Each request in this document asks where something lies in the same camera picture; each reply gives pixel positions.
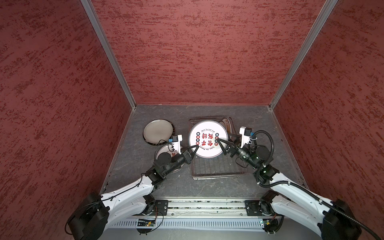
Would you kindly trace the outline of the green rimmed patterned plate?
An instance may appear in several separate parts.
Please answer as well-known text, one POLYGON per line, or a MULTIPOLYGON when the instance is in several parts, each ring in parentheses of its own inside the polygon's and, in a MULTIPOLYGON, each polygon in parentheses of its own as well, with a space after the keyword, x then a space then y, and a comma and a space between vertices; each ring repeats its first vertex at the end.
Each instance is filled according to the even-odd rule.
POLYGON ((197 156, 211 159, 223 153, 218 139, 227 141, 227 130, 219 122, 202 121, 191 128, 188 143, 190 146, 199 146, 197 156))

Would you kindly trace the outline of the orange patterned plate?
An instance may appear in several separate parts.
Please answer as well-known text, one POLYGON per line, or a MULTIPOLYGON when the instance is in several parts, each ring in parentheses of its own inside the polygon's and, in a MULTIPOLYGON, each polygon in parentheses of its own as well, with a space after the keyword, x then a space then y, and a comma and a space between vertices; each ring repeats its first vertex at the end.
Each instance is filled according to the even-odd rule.
POLYGON ((227 133, 229 134, 229 140, 232 141, 234 138, 231 136, 231 134, 236 134, 233 120, 231 118, 224 117, 219 121, 219 123, 226 129, 227 133))

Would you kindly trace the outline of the red rimmed white plate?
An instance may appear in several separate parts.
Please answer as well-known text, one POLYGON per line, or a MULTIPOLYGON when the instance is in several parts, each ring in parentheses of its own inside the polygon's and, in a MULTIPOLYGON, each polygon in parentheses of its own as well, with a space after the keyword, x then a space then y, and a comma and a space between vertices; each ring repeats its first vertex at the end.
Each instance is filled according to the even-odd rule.
MULTIPOLYGON (((155 159, 157 160, 160 156, 160 154, 162 153, 168 153, 171 155, 171 157, 174 157, 178 151, 175 149, 174 147, 174 144, 168 144, 168 145, 164 145, 162 146, 157 152, 156 152, 156 155, 155 155, 155 159)), ((185 164, 182 164, 181 166, 179 166, 178 168, 174 169, 172 171, 172 173, 177 173, 179 172, 183 167, 184 167, 185 164)))

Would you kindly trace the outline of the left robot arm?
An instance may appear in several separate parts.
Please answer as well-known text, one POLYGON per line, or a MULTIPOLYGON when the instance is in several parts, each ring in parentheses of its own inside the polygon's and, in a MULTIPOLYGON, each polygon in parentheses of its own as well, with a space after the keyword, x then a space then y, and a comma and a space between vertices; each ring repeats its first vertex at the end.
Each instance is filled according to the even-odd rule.
POLYGON ((131 184, 104 195, 92 192, 77 206, 65 224, 65 232, 75 240, 97 240, 103 232, 120 220, 149 214, 155 206, 152 192, 167 175, 194 159, 198 145, 190 146, 174 156, 161 153, 153 165, 131 184))

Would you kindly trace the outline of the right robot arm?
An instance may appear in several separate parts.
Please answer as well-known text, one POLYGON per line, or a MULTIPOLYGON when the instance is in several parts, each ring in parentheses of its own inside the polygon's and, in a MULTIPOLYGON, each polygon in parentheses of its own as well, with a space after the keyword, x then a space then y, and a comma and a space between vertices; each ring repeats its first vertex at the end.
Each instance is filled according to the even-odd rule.
POLYGON ((215 143, 224 155, 236 156, 256 170, 257 185, 268 189, 260 199, 260 210, 264 215, 288 217, 323 240, 357 240, 362 231, 380 239, 354 217, 347 203, 317 195, 272 167, 275 143, 267 131, 252 132, 250 128, 243 128, 242 133, 234 137, 236 140, 232 142, 216 134, 215 143))

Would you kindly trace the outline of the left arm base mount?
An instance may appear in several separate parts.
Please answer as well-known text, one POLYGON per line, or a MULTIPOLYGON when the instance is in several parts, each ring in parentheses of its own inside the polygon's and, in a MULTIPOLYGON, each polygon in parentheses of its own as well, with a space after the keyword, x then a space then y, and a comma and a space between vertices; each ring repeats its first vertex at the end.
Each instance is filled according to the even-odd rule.
POLYGON ((169 200, 155 200, 147 205, 143 211, 144 216, 166 216, 168 214, 169 200))

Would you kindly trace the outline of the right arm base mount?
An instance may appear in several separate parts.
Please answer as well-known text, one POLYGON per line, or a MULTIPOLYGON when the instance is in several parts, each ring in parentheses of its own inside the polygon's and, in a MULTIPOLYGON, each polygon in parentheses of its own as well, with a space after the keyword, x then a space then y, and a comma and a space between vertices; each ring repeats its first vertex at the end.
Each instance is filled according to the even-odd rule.
POLYGON ((273 201, 245 200, 245 209, 249 217, 282 217, 272 208, 273 201))

